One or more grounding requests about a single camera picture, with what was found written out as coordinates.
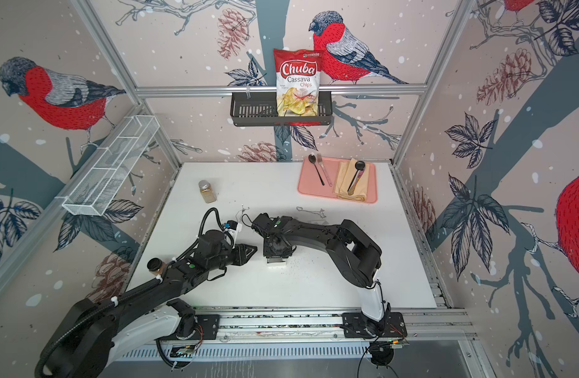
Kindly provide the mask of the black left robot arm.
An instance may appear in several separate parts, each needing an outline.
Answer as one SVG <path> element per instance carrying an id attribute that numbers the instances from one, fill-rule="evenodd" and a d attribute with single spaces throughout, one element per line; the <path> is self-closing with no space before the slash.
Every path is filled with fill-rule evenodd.
<path id="1" fill-rule="evenodd" d="M 114 338 L 132 322 L 161 305 L 179 304 L 182 318 L 191 307 L 180 296 L 208 281 L 213 270 L 243 266 L 258 251 L 256 246 L 236 243 L 234 222 L 219 222 L 212 230 L 199 228 L 196 240 L 155 277 L 107 300 L 82 299 L 64 316 L 39 355 L 36 377 L 96 377 L 119 344 Z"/>

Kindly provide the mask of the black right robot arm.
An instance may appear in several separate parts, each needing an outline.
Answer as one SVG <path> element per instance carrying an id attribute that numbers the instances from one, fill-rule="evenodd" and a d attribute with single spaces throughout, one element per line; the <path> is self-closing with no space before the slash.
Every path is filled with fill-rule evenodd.
<path id="1" fill-rule="evenodd" d="M 260 214 L 252 225 L 263 238 L 264 257 L 289 258 L 298 247 L 327 253 L 342 277 L 355 286 L 360 298 L 357 324 L 344 329 L 353 335 L 377 337 L 384 334 L 390 305 L 376 278 L 382 266 L 382 250 L 355 222 L 316 225 L 289 216 Z"/>

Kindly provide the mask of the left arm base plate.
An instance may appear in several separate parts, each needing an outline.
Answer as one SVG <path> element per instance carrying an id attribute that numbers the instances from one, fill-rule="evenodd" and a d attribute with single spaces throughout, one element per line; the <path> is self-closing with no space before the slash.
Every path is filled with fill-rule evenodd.
<path id="1" fill-rule="evenodd" d="M 186 324 L 179 315 L 163 315 L 155 322 L 156 337 L 154 340 L 163 341 L 208 341 L 215 340 L 220 325 L 219 315 L 201 315 L 193 317 L 193 328 L 186 332 Z"/>

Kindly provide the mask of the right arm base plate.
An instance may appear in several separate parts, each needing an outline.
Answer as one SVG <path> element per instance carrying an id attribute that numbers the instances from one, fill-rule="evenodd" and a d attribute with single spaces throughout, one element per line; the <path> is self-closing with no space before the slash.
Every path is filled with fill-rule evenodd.
<path id="1" fill-rule="evenodd" d="M 381 321 L 373 321 L 363 313 L 343 313 L 340 328 L 347 339 L 394 338 L 404 339 L 408 333 L 403 315 L 387 312 Z"/>

